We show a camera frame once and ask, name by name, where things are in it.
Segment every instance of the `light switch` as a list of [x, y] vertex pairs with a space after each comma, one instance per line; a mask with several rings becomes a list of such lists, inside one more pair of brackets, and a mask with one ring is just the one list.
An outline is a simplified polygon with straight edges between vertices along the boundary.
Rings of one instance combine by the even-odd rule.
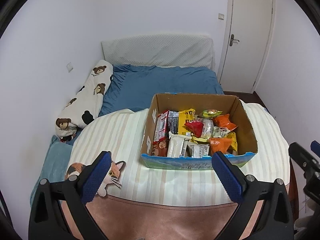
[[71, 72], [71, 70], [73, 70], [73, 65], [71, 64], [71, 62], [68, 63], [67, 70], [69, 73]]
[[219, 14], [218, 14], [218, 19], [219, 19], [219, 20], [224, 20], [224, 14], [219, 13]]

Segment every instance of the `striped bedspread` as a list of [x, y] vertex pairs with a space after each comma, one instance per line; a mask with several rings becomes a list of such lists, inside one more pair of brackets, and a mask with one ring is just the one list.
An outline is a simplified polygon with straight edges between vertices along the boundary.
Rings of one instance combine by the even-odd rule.
[[[288, 144], [273, 117], [258, 104], [245, 104], [252, 123], [258, 153], [241, 170], [258, 180], [273, 182], [290, 178]], [[116, 162], [126, 161], [119, 181], [122, 188], [109, 185], [109, 195], [169, 206], [208, 206], [231, 202], [214, 171], [149, 169], [140, 158], [148, 109], [120, 110], [90, 123], [74, 143], [69, 165], [91, 164], [103, 150], [111, 151]]]

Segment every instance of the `metal bolt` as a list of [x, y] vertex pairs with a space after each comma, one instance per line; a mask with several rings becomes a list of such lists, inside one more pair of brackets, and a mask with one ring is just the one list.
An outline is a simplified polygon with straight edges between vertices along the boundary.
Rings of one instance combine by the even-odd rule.
[[69, 180], [70, 180], [70, 181], [75, 181], [77, 178], [78, 178], [77, 175], [71, 175], [71, 176], [69, 177]]
[[248, 181], [254, 181], [255, 180], [255, 177], [253, 175], [247, 175], [247, 180]]
[[41, 185], [44, 185], [44, 184], [46, 184], [47, 183], [47, 179], [41, 179], [41, 181], [40, 181], [40, 184]]
[[279, 185], [282, 185], [284, 182], [283, 182], [282, 179], [277, 179], [277, 183], [278, 183]]

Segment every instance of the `white blanket with bears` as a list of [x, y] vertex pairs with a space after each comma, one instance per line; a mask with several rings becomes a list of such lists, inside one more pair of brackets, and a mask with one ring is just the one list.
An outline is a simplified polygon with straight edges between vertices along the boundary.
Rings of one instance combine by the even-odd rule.
[[84, 86], [56, 120], [56, 135], [60, 139], [71, 140], [75, 136], [77, 127], [83, 129], [98, 117], [103, 96], [112, 81], [112, 74], [113, 66], [105, 60], [100, 60]]

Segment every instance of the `wall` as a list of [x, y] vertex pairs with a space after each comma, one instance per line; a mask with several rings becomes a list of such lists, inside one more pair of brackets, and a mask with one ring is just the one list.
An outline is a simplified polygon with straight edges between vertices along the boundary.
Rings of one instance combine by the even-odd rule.
[[0, 39], [0, 189], [23, 239], [55, 119], [102, 59], [97, 5], [28, 0]]
[[[276, 0], [272, 41], [256, 92], [277, 120], [288, 143], [298, 142], [310, 151], [320, 142], [320, 36], [294, 0]], [[295, 163], [300, 216], [305, 206], [302, 169]]]
[[212, 37], [215, 70], [218, 72], [227, 16], [228, 0], [101, 0], [105, 24], [103, 39], [173, 32], [200, 33]]

